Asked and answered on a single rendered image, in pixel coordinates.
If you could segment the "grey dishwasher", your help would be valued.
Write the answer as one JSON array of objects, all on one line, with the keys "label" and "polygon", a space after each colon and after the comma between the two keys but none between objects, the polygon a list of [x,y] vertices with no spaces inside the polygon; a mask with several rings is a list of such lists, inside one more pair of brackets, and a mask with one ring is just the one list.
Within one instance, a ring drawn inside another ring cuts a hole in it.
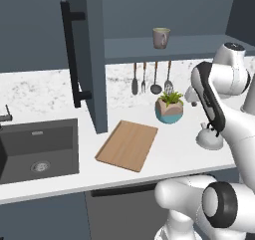
[{"label": "grey dishwasher", "polygon": [[167,218],[154,190],[102,197],[87,191],[86,202],[92,240],[153,240]]}]

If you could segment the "beige mug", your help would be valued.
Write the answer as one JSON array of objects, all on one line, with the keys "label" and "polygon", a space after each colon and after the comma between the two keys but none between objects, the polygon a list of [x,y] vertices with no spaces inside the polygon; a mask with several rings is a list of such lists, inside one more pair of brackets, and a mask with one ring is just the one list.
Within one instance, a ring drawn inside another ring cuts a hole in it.
[{"label": "beige mug", "polygon": [[155,49],[165,49],[168,43],[170,30],[168,28],[154,28],[152,30],[153,47]]}]

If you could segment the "plant in teal brown pot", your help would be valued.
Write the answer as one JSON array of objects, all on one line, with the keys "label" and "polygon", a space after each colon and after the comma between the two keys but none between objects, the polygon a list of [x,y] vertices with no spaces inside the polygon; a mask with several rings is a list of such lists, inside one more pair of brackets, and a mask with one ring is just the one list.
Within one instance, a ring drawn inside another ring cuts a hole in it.
[{"label": "plant in teal brown pot", "polygon": [[173,92],[171,94],[164,93],[155,102],[155,115],[157,119],[163,123],[176,123],[183,115],[182,94]]}]

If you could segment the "dark metal tap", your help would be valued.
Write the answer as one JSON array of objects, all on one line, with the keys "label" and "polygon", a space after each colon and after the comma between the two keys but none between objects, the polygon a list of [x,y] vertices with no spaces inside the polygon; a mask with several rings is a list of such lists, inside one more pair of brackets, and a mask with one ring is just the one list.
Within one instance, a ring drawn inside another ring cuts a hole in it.
[{"label": "dark metal tap", "polygon": [[13,120],[13,116],[10,114],[8,106],[5,105],[5,108],[6,108],[7,114],[0,116],[0,122]]}]

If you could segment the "white grey kettle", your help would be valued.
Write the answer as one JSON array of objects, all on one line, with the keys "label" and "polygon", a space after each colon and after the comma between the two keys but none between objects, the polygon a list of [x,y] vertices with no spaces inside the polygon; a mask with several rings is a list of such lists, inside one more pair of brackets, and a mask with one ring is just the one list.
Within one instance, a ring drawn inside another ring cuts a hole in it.
[{"label": "white grey kettle", "polygon": [[208,123],[202,122],[200,125],[201,131],[196,137],[196,143],[208,150],[221,149],[223,147],[223,137]]}]

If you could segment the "dark grey sink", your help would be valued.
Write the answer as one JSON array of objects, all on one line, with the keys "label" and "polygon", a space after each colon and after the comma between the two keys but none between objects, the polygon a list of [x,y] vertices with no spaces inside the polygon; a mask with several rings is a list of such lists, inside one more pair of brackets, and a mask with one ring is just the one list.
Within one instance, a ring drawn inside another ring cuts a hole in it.
[{"label": "dark grey sink", "polygon": [[0,127],[0,184],[78,172],[77,119]]}]

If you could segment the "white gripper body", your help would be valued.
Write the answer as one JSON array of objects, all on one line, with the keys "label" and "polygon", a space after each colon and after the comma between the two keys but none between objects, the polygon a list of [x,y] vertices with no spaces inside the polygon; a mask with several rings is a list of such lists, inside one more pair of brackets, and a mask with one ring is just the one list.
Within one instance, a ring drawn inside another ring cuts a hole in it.
[{"label": "white gripper body", "polygon": [[197,103],[199,102],[199,97],[193,87],[189,87],[184,95],[186,101],[188,103]]}]

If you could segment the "dark blue closed cabinet door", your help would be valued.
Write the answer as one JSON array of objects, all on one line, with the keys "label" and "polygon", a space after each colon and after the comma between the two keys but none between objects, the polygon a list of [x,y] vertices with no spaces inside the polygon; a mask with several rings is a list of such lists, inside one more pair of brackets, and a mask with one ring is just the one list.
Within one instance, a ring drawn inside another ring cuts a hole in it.
[{"label": "dark blue closed cabinet door", "polygon": [[61,0],[0,0],[0,73],[68,68]]}]

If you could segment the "dark blue wall cabinet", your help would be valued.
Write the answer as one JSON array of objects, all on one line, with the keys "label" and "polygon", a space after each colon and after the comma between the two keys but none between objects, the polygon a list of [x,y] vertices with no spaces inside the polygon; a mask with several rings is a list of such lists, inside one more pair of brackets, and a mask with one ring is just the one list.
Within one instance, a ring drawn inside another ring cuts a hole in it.
[{"label": "dark blue wall cabinet", "polygon": [[[226,42],[255,47],[226,34],[233,0],[103,0],[108,64],[190,60],[214,56]],[[153,47],[152,30],[168,28],[165,49]]]}]

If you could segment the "wooden tray board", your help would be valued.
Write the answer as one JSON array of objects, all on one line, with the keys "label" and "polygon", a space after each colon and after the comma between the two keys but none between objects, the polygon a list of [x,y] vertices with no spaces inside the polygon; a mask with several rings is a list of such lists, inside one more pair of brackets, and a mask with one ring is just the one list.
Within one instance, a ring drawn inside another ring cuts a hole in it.
[{"label": "wooden tray board", "polygon": [[158,128],[121,120],[98,151],[97,161],[140,172]]}]

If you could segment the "dark blue base cabinet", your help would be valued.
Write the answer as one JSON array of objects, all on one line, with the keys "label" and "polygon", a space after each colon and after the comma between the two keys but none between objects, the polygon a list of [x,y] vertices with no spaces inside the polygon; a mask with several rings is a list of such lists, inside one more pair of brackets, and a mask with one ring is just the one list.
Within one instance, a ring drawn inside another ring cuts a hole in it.
[{"label": "dark blue base cabinet", "polygon": [[230,183],[239,182],[239,172],[236,167],[207,172],[207,175],[213,176],[217,181],[225,181]]},{"label": "dark blue base cabinet", "polygon": [[0,205],[0,240],[91,240],[85,194]]}]

